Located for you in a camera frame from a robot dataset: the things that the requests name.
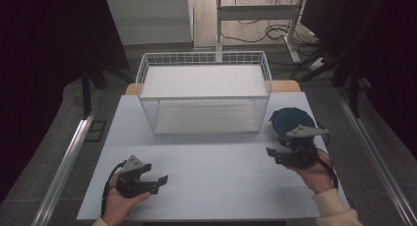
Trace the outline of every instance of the hand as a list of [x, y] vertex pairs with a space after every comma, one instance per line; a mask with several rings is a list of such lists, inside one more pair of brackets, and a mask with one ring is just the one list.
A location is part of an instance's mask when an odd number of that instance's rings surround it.
[[[318, 154], [322, 161], [332, 167], [330, 160], [322, 151], [318, 150]], [[320, 163], [315, 163], [312, 167], [306, 169], [299, 169], [295, 167], [287, 167], [287, 169], [295, 171], [298, 175], [300, 175], [307, 187], [313, 190], [316, 195], [333, 188], [328, 171]]]
[[103, 221], [109, 225], [119, 225], [128, 215], [133, 206], [150, 197], [150, 193], [144, 193], [134, 198], [125, 198], [117, 191], [116, 183], [120, 173], [113, 175], [105, 204]]

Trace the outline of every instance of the metal stand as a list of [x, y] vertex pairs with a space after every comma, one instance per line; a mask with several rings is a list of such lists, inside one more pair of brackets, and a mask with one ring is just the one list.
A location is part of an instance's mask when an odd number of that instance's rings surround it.
[[301, 63], [297, 48], [293, 41], [295, 27], [300, 16], [303, 0], [298, 0], [296, 5], [278, 6], [226, 6], [221, 7], [221, 0], [217, 0], [217, 34], [215, 51], [221, 52], [221, 22], [222, 21], [253, 21], [253, 20], [291, 20], [288, 33], [284, 37], [285, 44], [291, 55], [292, 61]]
[[86, 120], [91, 113], [91, 95], [89, 90], [89, 80], [92, 81], [94, 86], [98, 89], [105, 89], [107, 86], [107, 80], [100, 69], [104, 69], [128, 84], [133, 84], [134, 79], [126, 76], [118, 70], [115, 70], [106, 64], [96, 61], [95, 63], [85, 62], [82, 68], [82, 84], [83, 84], [83, 101], [84, 101], [84, 114], [83, 120]]

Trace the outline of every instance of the table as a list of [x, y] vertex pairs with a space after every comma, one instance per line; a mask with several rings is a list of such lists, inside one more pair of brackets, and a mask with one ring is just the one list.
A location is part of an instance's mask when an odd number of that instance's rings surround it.
[[[145, 181], [169, 175], [157, 196], [135, 207], [130, 220], [253, 221], [317, 217], [312, 192], [294, 172], [276, 165], [265, 150], [278, 146], [271, 124], [274, 110], [298, 107], [310, 116], [307, 98], [296, 82], [273, 82], [259, 134], [155, 136], [147, 123], [134, 85], [121, 97], [78, 219], [100, 211], [103, 184], [111, 169], [135, 154], [152, 170]], [[318, 148], [326, 150], [322, 137]], [[347, 203], [343, 189], [340, 197]]]

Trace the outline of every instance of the black cable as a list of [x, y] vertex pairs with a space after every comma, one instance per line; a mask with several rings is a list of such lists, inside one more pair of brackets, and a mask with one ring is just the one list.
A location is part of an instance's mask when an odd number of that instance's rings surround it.
[[303, 43], [303, 44], [306, 44], [306, 45], [320, 46], [320, 44], [319, 44], [319, 43], [313, 43], [313, 42], [304, 41], [304, 40], [301, 38], [300, 33], [298, 33], [297, 28], [294, 30], [294, 32], [295, 32], [295, 34], [297, 34], [297, 36], [299, 37], [299, 38], [293, 37], [293, 38], [294, 38], [294, 42], [295, 42], [296, 44], [298, 44], [296, 41], [300, 41], [299, 43]]
[[108, 191], [110, 190], [111, 179], [113, 178], [113, 175], [116, 172], [116, 170], [118, 168], [121, 168], [125, 163], [126, 163], [126, 160], [116, 165], [116, 167], [114, 167], [114, 169], [111, 171], [110, 176], [108, 177], [107, 182], [104, 185], [103, 195], [101, 196], [101, 215], [103, 215], [105, 211], [105, 203], [107, 201]]
[[322, 159], [317, 159], [317, 162], [319, 162], [327, 171], [328, 174], [330, 175], [331, 179], [333, 180], [333, 186], [335, 189], [338, 189], [338, 178], [337, 175], [334, 173], [334, 170], [332, 167], [328, 166]]
[[281, 63], [281, 62], [274, 62], [274, 61], [268, 61], [268, 63], [271, 63], [271, 64], [278, 64], [278, 65], [282, 65], [282, 66], [298, 66], [298, 64], [285, 64], [285, 63]]
[[346, 196], [347, 202], [349, 203], [350, 208], [356, 209], [355, 202], [350, 197]]
[[292, 71], [294, 71], [294, 70], [285, 70], [285, 71], [275, 72], [275, 73], [272, 73], [270, 75], [273, 77], [273, 76], [276, 76], [276, 75], [279, 75], [279, 74], [282, 74], [282, 73], [285, 73], [285, 72], [292, 72]]
[[[317, 123], [317, 126], [319, 126], [322, 130], [326, 129], [323, 125], [319, 124], [319, 122], [316, 122], [316, 123]], [[327, 134], [327, 137], [328, 139], [325, 141], [325, 145], [328, 145], [330, 143], [330, 133]]]
[[242, 22], [242, 21], [238, 21], [239, 22], [239, 24], [240, 25], [247, 25], [247, 24], [253, 24], [253, 23], [256, 23], [256, 22], [260, 22], [261, 20], [254, 20], [254, 21], [251, 21], [251, 22]]
[[306, 44], [306, 45], [297, 45], [297, 52], [298, 53], [300, 53], [301, 55], [304, 55], [304, 56], [312, 56], [313, 54], [307, 54], [307, 53], [305, 53], [305, 52], [303, 52], [300, 48], [303, 48], [303, 47], [315, 47], [315, 48], [320, 48], [320, 46], [318, 46], [318, 45], [308, 45], [308, 44]]
[[[365, 4], [360, 6], [360, 10], [358, 10], [357, 12], [359, 12], [359, 13], [366, 12], [366, 9], [368, 9], [370, 5], [371, 5], [371, 2], [367, 1]], [[331, 39], [328, 39], [326, 41], [321, 41], [320, 46], [322, 48], [328, 48], [329, 46], [332, 46], [333, 44], [335, 44], [341, 38], [345, 38], [345, 37], [351, 35], [352, 31], [354, 31], [357, 28], [357, 24], [362, 22], [363, 17], [364, 17], [363, 14], [356, 14], [349, 21], [349, 23], [346, 26], [343, 26], [342, 30], [339, 30], [337, 32], [337, 34], [334, 35]]]
[[308, 42], [308, 41], [304, 41], [304, 40], [300, 40], [296, 37], [293, 38], [295, 44], [299, 45], [299, 46], [315, 46], [315, 47], [320, 47], [319, 43], [315, 43], [315, 42]]
[[311, 56], [309, 56], [309, 57], [307, 57], [307, 59], [306, 60], [304, 60], [304, 62], [303, 62], [303, 64], [301, 64], [295, 71], [294, 71], [294, 73], [290, 76], [290, 80], [294, 80], [294, 81], [296, 81], [296, 79], [295, 79], [295, 77], [296, 77], [296, 75], [300, 72], [300, 71], [302, 71], [302, 70], [304, 70], [304, 69], [306, 69], [306, 68], [308, 68], [308, 67], [310, 67], [319, 57], [321, 57], [323, 54], [325, 53], [325, 51], [320, 47], [319, 49], [317, 49], [315, 52], [313, 52], [313, 54], [311, 55]]
[[320, 149], [320, 148], [316, 148], [316, 150], [321, 151], [321, 152], [322, 152], [325, 156], [327, 156], [327, 157], [328, 157], [328, 160], [330, 161], [331, 166], [333, 165], [333, 164], [331, 163], [330, 156], [328, 155], [328, 153], [327, 153], [327, 152], [323, 151], [323, 150], [322, 150], [322, 149]]
[[263, 37], [261, 37], [260, 39], [257, 39], [257, 40], [246, 40], [246, 39], [242, 39], [242, 38], [238, 38], [238, 37], [226, 36], [222, 32], [220, 33], [220, 35], [222, 35], [225, 38], [239, 40], [239, 41], [243, 41], [243, 42], [259, 42], [266, 37], [269, 37], [270, 39], [273, 39], [273, 40], [278, 40], [278, 39], [283, 38], [283, 35], [274, 37], [274, 36], [269, 35], [269, 33], [272, 32], [272, 31], [280, 31], [280, 30], [282, 30], [284, 33], [287, 33], [287, 30], [285, 30], [284, 28], [276, 28], [277, 26], [279, 26], [279, 25], [271, 25], [271, 26], [266, 27], [265, 35]]

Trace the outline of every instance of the wire basket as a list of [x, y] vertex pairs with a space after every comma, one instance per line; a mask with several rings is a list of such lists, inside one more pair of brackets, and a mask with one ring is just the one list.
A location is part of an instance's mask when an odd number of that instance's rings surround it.
[[138, 98], [153, 133], [257, 133], [271, 83], [264, 52], [145, 54]]

